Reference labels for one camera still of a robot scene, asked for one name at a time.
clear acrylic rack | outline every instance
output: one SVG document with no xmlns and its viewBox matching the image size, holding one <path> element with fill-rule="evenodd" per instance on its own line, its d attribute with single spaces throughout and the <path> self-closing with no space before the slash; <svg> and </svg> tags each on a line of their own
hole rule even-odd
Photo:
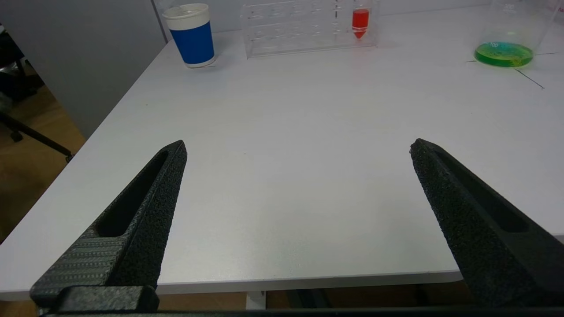
<svg viewBox="0 0 564 317">
<path fill-rule="evenodd" d="M 242 0 L 248 58 L 375 46 L 380 0 Z"/>
</svg>

table surface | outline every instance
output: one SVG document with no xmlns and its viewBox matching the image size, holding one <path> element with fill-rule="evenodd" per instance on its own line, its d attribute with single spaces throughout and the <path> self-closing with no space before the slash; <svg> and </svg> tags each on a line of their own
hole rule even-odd
<svg viewBox="0 0 564 317">
<path fill-rule="evenodd" d="M 379 48 L 251 60 L 240 32 L 218 33 L 203 69 L 169 43 L 0 245 L 0 299 L 25 298 L 178 139 L 188 163 L 161 293 L 459 279 L 416 138 L 564 237 L 564 30 L 522 73 L 488 67 L 472 57 L 484 12 L 385 16 Z"/>
</svg>

blue cup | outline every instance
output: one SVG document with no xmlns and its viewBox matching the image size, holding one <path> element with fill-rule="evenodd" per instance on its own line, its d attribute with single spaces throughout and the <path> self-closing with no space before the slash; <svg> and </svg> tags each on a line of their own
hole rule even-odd
<svg viewBox="0 0 564 317">
<path fill-rule="evenodd" d="M 204 67 L 215 61 L 208 5 L 173 7 L 162 15 L 187 67 Z"/>
</svg>

glass beaker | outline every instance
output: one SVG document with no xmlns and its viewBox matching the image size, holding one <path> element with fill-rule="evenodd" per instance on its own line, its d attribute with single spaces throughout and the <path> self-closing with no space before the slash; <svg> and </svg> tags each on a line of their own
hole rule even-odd
<svg viewBox="0 0 564 317">
<path fill-rule="evenodd" d="M 530 63 L 561 0 L 492 0 L 476 60 L 501 67 Z"/>
</svg>

table leg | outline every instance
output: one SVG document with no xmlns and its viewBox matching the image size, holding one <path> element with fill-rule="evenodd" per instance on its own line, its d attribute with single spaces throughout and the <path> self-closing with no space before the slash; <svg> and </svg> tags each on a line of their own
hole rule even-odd
<svg viewBox="0 0 564 317">
<path fill-rule="evenodd" d="M 247 292 L 246 300 L 247 310 L 265 310 L 266 309 L 266 291 Z"/>
</svg>

